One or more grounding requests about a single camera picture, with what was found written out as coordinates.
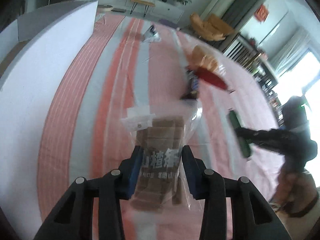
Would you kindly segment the person's right hand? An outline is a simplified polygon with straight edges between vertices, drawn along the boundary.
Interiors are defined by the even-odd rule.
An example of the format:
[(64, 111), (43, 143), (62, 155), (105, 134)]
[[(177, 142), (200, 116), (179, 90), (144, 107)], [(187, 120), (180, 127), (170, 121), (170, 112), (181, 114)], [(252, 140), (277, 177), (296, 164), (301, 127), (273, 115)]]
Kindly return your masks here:
[(278, 176), (278, 186), (269, 204), (274, 212), (302, 218), (318, 201), (319, 192), (310, 172), (305, 170), (302, 173), (289, 173), (282, 168)]

